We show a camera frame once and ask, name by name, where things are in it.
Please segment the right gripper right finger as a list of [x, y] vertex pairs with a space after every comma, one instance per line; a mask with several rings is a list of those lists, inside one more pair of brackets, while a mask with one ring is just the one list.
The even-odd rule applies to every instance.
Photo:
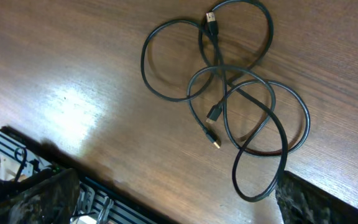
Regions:
[[287, 170], [275, 196], [285, 224], [358, 223], [358, 208]]

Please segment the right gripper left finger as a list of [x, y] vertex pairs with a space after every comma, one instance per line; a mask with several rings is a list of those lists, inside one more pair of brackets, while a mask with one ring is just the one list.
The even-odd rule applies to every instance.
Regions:
[[0, 223], [70, 223], [79, 194], [74, 169], [45, 169], [20, 182], [0, 180]]

